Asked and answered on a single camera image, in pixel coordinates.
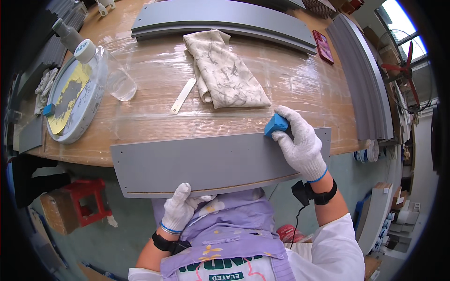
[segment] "purple apron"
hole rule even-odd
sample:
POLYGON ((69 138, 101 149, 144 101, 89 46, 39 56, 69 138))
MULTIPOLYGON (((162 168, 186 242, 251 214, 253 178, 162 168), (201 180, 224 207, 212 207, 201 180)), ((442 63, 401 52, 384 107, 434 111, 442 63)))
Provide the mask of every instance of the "purple apron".
MULTIPOLYGON (((164 216, 165 201, 152 199, 157 223, 164 216)), ((269 256, 277 281, 295 280, 286 249, 274 231, 273 215, 262 188, 217 195, 197 208, 180 236, 192 247, 161 261, 162 277, 177 281, 177 270, 191 271, 202 263, 211 267, 213 259, 215 267, 228 268, 230 259, 246 263, 252 257, 269 256)))

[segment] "hand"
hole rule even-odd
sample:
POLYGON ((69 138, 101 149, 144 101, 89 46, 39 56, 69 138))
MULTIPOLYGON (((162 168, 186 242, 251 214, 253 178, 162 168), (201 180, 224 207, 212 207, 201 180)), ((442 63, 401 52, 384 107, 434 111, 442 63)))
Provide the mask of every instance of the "hand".
POLYGON ((175 190, 173 197, 167 199, 164 203, 166 212, 161 221, 161 228, 172 234, 180 234, 191 220, 199 203, 211 201, 216 197, 216 195, 205 195, 188 198, 190 193, 189 183, 182 183, 175 190))
POLYGON ((320 153, 322 142, 315 135, 313 127, 289 107, 280 105, 275 112, 289 121, 294 136, 292 141, 285 132, 272 133, 272 138, 280 145, 288 164, 309 182, 322 178, 327 165, 320 153))

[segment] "red fan blade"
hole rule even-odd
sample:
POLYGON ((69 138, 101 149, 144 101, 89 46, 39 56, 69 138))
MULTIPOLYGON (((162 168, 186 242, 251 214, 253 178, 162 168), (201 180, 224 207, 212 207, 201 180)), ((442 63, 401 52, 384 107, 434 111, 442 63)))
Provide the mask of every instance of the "red fan blade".
POLYGON ((398 65, 395 65, 395 64, 387 64, 387 63, 382 64, 381 67, 385 68, 387 70, 398 70, 398 71, 405 71, 406 70, 405 68, 403 68, 401 66, 398 66, 398 65))
POLYGON ((416 92, 416 87, 414 87, 414 83, 411 80, 411 78, 408 79, 408 83, 409 83, 409 86, 411 87, 411 90, 413 91, 414 99, 416 100, 417 105, 420 106, 419 97, 416 92))
POLYGON ((409 51, 408 51, 408 59, 406 60, 406 68, 410 67, 411 60, 413 58, 413 42, 409 42, 409 51))

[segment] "plastic stool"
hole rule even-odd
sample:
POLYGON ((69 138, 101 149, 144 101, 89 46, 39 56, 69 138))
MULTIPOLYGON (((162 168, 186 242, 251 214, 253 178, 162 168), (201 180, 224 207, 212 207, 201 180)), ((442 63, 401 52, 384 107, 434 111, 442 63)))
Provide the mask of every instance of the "plastic stool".
POLYGON ((113 214, 110 210, 105 210, 103 206, 102 195, 100 192, 105 188, 105 182, 101 178, 96 180, 77 180, 63 188, 70 193, 81 227, 113 214), (87 206, 80 205, 80 199, 89 195, 95 195, 95 201, 97 203, 97 208, 99 209, 99 212, 93 215, 91 215, 92 212, 87 206))

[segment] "plastic film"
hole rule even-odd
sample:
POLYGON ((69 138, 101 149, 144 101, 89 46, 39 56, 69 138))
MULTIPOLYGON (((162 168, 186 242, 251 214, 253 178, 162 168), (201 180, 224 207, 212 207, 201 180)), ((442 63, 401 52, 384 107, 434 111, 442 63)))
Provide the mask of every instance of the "plastic film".
MULTIPOLYGON (((262 132, 278 105, 297 110, 313 127, 331 127, 332 155, 366 147, 366 142, 356 139, 350 92, 332 46, 335 64, 329 65, 318 56, 281 45, 231 36, 230 50, 242 58, 273 105, 214 109, 212 103, 201 101, 195 85, 180 112, 168 115, 188 79, 195 77, 193 58, 186 51, 181 35, 140 42, 131 38, 131 26, 147 2, 119 1, 104 18, 94 6, 80 30, 81 36, 105 47, 124 66, 136 81, 135 96, 121 102, 105 94, 88 129, 70 145, 54 141, 44 126, 44 145, 30 151, 31 154, 113 166, 109 152, 112 144, 262 132)), ((327 36, 324 29, 330 20, 301 10, 292 15, 305 22, 310 30, 316 29, 327 36)), ((22 113, 29 115, 25 109, 22 113)))

